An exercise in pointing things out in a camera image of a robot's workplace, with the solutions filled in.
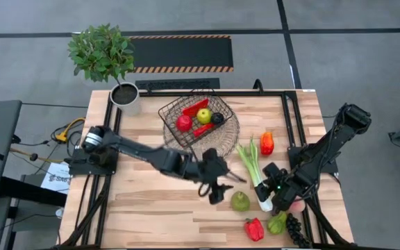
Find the red chili pepper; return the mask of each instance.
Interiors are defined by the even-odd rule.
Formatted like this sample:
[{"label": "red chili pepper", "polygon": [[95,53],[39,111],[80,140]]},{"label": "red chili pepper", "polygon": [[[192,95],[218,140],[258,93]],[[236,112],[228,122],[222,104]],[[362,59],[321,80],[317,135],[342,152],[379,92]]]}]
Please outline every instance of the red chili pepper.
[{"label": "red chili pepper", "polygon": [[244,230],[252,241],[263,239],[263,226],[257,218],[247,219],[247,222],[244,224]]},{"label": "red chili pepper", "polygon": [[213,126],[214,124],[211,122],[201,126],[200,128],[194,130],[194,136],[199,137],[200,135],[203,135],[203,133],[205,133],[209,128],[213,128]]},{"label": "red chili pepper", "polygon": [[264,156],[268,156],[274,150],[274,141],[271,132],[265,132],[260,137],[260,152]]},{"label": "red chili pepper", "polygon": [[198,111],[199,111],[201,108],[206,108],[206,107],[208,107],[208,102],[209,102],[208,99],[204,99],[203,101],[199,101],[198,103],[196,103],[196,104],[194,104],[194,105],[192,105],[192,106],[189,106],[189,107],[187,107],[187,108],[184,108],[183,111],[182,111],[182,113],[183,113],[184,115],[189,115],[189,116],[191,116],[191,117],[194,117],[194,116],[197,115]]}]

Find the green apple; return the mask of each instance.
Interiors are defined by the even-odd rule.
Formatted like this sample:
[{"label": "green apple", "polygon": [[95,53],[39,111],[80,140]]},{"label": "green apple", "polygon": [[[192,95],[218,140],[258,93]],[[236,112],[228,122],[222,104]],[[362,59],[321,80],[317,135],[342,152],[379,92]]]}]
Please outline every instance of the green apple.
[{"label": "green apple", "polygon": [[211,110],[207,108],[202,108],[197,112],[197,119],[201,124],[208,124],[211,121],[212,115],[213,114]]}]

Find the leaves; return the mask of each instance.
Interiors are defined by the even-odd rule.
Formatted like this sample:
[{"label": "leaves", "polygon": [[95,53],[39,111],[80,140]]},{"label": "leaves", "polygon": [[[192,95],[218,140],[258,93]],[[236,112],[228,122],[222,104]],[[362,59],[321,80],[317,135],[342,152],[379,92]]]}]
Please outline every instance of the leaves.
[{"label": "leaves", "polygon": [[74,74],[83,70],[84,77],[92,81],[108,82],[109,76],[124,79],[134,69],[135,47],[129,38],[122,36],[118,26],[89,26],[72,35],[68,50],[76,65]]}]

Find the black wire basket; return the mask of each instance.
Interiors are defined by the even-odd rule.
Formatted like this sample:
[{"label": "black wire basket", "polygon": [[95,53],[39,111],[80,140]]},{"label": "black wire basket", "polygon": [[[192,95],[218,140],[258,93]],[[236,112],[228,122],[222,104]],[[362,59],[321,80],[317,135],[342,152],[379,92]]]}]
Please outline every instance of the black wire basket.
[{"label": "black wire basket", "polygon": [[[214,113],[221,113],[224,116],[224,121],[221,124],[214,125],[208,129],[205,133],[198,137],[194,136],[194,131],[203,126],[195,117],[192,118],[192,128],[187,132],[180,132],[176,127],[176,121],[184,108],[193,106],[194,104],[208,99],[208,108]],[[211,134],[214,130],[223,126],[230,118],[234,116],[234,112],[226,104],[222,98],[217,96],[214,90],[193,90],[186,96],[179,97],[173,102],[167,104],[158,110],[158,115],[165,123],[165,126],[169,129],[174,139],[184,148],[191,147],[195,142],[205,138]]]}]

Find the wooden table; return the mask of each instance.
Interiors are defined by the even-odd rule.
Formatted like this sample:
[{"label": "wooden table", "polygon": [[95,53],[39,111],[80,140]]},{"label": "wooden table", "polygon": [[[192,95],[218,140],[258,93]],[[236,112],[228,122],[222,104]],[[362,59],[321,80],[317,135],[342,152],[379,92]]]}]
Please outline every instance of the wooden table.
[{"label": "wooden table", "polygon": [[[297,97],[308,143],[318,141],[326,131],[314,90],[297,90]],[[163,144],[163,122],[158,109],[175,97],[142,97],[142,113],[136,117],[122,116],[119,134],[143,144],[159,146]],[[289,147],[283,106],[279,97],[223,97],[232,107],[240,122],[241,144],[248,144],[249,138],[265,131],[274,135],[275,150],[268,158],[260,158],[260,167],[274,161],[279,167],[289,168],[287,148]],[[108,101],[108,91],[94,91],[90,99],[84,124],[85,135],[91,126],[102,125]],[[294,135],[299,141],[294,112],[290,107]],[[244,176],[251,182],[237,151],[226,158],[231,171]],[[78,205],[80,203],[85,176],[72,179],[61,222],[61,238],[67,239],[74,230]],[[219,183],[234,185],[226,192],[225,200],[211,206],[208,198],[199,198],[198,184],[181,181],[159,174],[153,167],[129,156],[120,155],[117,173],[112,178],[102,248],[131,247],[293,247],[288,235],[271,235],[266,231],[269,214],[258,206],[252,184],[235,184],[226,179]],[[244,191],[251,200],[248,212],[234,212],[230,207],[231,195]],[[86,192],[82,215],[89,199]],[[323,213],[340,235],[353,241],[347,212],[339,185],[328,175],[322,174],[319,189]],[[315,218],[310,212],[313,234],[318,242]],[[265,238],[252,242],[246,236],[243,224],[246,218],[259,218],[265,224]],[[89,243],[94,242],[98,216],[94,217]]]}]

